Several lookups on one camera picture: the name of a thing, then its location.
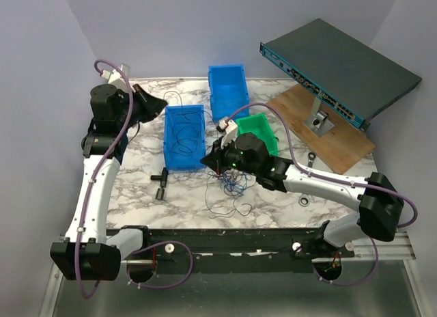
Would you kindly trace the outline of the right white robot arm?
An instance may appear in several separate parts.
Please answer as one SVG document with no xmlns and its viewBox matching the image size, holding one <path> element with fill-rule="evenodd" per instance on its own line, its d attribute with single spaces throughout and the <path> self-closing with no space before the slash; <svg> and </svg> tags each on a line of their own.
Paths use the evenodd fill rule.
<svg viewBox="0 0 437 317">
<path fill-rule="evenodd" d="M 217 139 L 200 161 L 216 174 L 237 169 L 255 176 L 256 182 L 270 191 L 304 193 L 354 210 L 354 214 L 322 224 L 314 240 L 315 251 L 321 256 L 331 256 L 347 242 L 364 236 L 383 242 L 395 237 L 404 201 L 381 173 L 366 178 L 314 170 L 271 155 L 265 143 L 251 133 L 225 146 Z"/>
</svg>

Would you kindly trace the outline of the green bin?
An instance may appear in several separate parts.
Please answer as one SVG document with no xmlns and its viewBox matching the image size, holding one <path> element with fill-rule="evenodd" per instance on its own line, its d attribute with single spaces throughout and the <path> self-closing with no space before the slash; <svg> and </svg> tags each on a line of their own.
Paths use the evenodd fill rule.
<svg viewBox="0 0 437 317">
<path fill-rule="evenodd" d="M 264 113 L 239 118 L 236 120 L 236 124 L 238 125 L 238 135 L 252 133 L 266 144 L 271 155 L 278 155 L 278 140 L 275 137 Z"/>
</svg>

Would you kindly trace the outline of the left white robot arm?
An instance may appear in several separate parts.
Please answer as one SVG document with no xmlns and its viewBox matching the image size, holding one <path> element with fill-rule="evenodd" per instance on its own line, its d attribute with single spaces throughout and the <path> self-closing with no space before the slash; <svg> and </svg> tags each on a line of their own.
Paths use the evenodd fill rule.
<svg viewBox="0 0 437 317">
<path fill-rule="evenodd" d="M 110 84 L 94 87 L 90 95 L 93 118 L 81 142 L 81 192 L 64 240 L 51 245 L 50 256 L 67 280 L 113 281 L 124 258 L 146 258 L 152 248 L 143 235 L 145 226 L 124 226 L 107 236 L 111 191 L 128 145 L 127 131 L 157 118 L 167 101 L 138 84 L 132 96 Z"/>
</svg>

